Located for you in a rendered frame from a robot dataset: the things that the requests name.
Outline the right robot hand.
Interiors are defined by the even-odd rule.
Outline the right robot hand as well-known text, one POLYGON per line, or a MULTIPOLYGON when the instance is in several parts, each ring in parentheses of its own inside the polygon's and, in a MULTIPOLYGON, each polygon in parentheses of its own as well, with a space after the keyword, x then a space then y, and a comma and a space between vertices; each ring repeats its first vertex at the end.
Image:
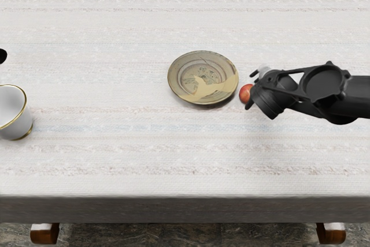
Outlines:
MULTIPOLYGON (((260 65, 255 71, 253 71, 249 76, 251 78, 255 77, 256 76, 256 79, 254 80, 253 82, 253 87, 255 85, 257 85, 259 83, 259 81, 264 77, 264 75, 271 71, 271 67, 268 66, 267 64, 262 64, 260 65)), ((247 101, 246 105, 245 105, 245 109, 246 110, 249 110, 253 104, 254 104, 254 101, 253 101, 253 97, 252 97, 252 88, 250 88, 249 90, 250 92, 250 97, 249 97, 249 100, 247 101)))

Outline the olive patterned ceramic plate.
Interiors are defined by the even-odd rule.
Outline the olive patterned ceramic plate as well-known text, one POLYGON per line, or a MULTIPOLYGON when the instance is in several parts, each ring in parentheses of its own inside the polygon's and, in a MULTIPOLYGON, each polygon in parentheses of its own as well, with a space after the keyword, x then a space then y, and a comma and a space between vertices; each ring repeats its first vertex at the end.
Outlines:
POLYGON ((227 100, 239 83, 235 65, 221 54, 206 50, 178 57, 169 67, 167 79, 175 95, 196 105, 227 100))

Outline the small red apple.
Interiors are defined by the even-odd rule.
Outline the small red apple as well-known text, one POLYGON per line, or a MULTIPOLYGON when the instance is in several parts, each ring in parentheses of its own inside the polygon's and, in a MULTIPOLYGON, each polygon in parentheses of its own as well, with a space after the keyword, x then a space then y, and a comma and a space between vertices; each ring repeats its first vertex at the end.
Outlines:
POLYGON ((242 86, 239 90, 239 100, 243 104, 247 104, 249 99, 250 99, 250 93, 251 93, 251 88, 253 87, 253 84, 246 84, 242 86))

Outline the white gold-rimmed cup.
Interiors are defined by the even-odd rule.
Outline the white gold-rimmed cup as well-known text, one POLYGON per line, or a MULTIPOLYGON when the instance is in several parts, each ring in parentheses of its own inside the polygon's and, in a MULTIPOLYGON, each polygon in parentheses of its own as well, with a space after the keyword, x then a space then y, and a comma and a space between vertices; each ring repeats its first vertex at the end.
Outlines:
POLYGON ((33 118, 24 90, 12 84, 0 85, 0 139, 23 139, 32 128, 33 118))

